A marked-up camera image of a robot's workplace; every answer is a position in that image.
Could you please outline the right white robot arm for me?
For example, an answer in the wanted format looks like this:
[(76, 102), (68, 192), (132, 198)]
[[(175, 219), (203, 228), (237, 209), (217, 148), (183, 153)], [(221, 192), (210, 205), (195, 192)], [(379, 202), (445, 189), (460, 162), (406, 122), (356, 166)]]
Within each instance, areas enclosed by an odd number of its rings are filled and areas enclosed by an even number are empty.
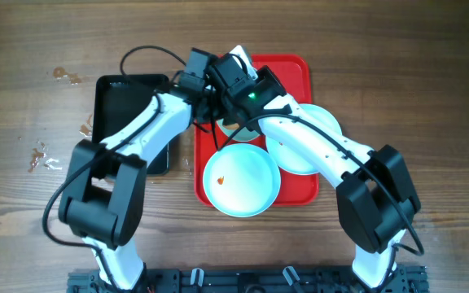
[(387, 286), (404, 234), (416, 244), (406, 250), (423, 255), (412, 226), (421, 203), (399, 151), (389, 145), (375, 151), (316, 120), (266, 66), (255, 70), (227, 53), (205, 72), (226, 119), (290, 147), (335, 188), (340, 225), (357, 246), (352, 269), (363, 286)]

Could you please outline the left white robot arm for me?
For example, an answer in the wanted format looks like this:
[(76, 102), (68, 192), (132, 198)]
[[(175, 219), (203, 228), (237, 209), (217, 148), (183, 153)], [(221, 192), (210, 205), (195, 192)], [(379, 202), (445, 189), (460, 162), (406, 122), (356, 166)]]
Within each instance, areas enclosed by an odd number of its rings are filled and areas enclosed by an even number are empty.
[(52, 195), (58, 217), (88, 247), (99, 265), (97, 292), (147, 292), (146, 265), (134, 234), (142, 218), (147, 168), (170, 141), (193, 123), (215, 121), (226, 113), (226, 88), (213, 66), (219, 57), (192, 49), (184, 70), (171, 81), (148, 85), (139, 76), (123, 77), (147, 100), (147, 107), (111, 137), (81, 140), (73, 149), (65, 182)]

